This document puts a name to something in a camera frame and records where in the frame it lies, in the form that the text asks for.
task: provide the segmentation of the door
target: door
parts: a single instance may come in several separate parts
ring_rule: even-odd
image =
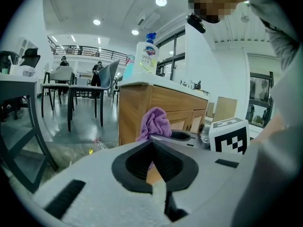
[[[197,134],[200,125],[203,123],[203,119],[205,116],[206,110],[194,110],[193,111],[193,116],[191,118],[191,123],[189,127],[189,131],[191,133]]]
[[[188,131],[193,116],[193,111],[167,112],[166,115],[172,130]]]

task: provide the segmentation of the purple towel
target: purple towel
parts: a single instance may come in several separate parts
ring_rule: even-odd
[[[167,137],[172,134],[166,112],[161,108],[152,108],[144,115],[141,122],[141,135],[137,141],[147,140],[150,134]]]

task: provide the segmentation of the white bottle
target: white bottle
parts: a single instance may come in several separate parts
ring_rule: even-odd
[[[157,63],[159,57],[159,49],[153,44],[156,33],[148,34],[146,42],[137,44],[136,59],[134,61],[134,69],[132,76],[138,73],[150,73],[156,75]]]

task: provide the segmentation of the metal railing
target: metal railing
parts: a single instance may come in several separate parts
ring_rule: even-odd
[[[86,55],[86,56],[94,56],[99,58],[104,58],[108,60],[118,60],[120,59],[120,63],[125,64],[127,55],[111,50],[99,49],[97,47],[89,47],[89,46],[75,46],[75,45],[57,45],[53,51],[54,55]]]

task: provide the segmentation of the balcony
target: balcony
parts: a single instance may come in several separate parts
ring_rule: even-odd
[[[99,57],[100,59],[106,60],[118,60],[120,59],[120,64],[126,63],[127,55],[111,50],[99,49],[97,47],[81,46],[81,45],[58,45],[53,51],[54,55],[83,55]]]

